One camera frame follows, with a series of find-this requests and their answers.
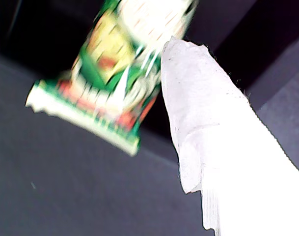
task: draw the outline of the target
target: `snack bag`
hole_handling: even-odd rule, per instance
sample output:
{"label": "snack bag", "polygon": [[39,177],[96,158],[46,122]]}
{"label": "snack bag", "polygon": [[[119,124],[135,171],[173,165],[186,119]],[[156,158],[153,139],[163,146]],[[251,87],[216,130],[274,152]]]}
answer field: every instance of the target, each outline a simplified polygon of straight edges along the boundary
{"label": "snack bag", "polygon": [[85,128],[130,155],[160,91],[160,54],[197,0],[106,0],[69,73],[41,80],[26,106]]}

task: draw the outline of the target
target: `green package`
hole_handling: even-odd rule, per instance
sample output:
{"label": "green package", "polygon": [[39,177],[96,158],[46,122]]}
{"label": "green package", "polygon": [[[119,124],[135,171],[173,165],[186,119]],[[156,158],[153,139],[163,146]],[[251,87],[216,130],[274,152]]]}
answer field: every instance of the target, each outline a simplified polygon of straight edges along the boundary
{"label": "green package", "polygon": [[160,91],[161,51],[182,38],[197,0],[106,0],[72,69],[41,80],[26,106],[87,129],[135,155]]}

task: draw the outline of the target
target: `white fabric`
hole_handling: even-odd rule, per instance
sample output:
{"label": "white fabric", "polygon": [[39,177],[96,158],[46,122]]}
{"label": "white fabric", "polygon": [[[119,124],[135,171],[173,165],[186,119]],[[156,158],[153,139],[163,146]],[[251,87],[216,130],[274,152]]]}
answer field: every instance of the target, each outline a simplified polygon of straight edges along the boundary
{"label": "white fabric", "polygon": [[299,236],[299,171],[208,49],[166,43],[162,90],[181,184],[201,191],[204,228]]}

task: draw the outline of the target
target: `gray wall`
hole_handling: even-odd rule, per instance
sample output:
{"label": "gray wall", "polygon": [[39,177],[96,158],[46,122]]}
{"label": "gray wall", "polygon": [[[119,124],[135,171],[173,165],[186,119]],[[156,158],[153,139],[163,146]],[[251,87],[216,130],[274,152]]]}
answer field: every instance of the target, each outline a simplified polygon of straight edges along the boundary
{"label": "gray wall", "polygon": [[299,72],[299,40],[289,46],[248,89],[252,107],[258,110]]}

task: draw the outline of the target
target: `white paper towel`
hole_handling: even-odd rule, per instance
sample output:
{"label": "white paper towel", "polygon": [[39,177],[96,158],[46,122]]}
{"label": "white paper towel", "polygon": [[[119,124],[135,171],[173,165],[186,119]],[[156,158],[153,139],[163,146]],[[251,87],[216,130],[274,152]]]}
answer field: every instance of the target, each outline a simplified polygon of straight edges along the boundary
{"label": "white paper towel", "polygon": [[205,46],[172,38],[162,90],[180,179],[221,236],[299,235],[299,171]]}

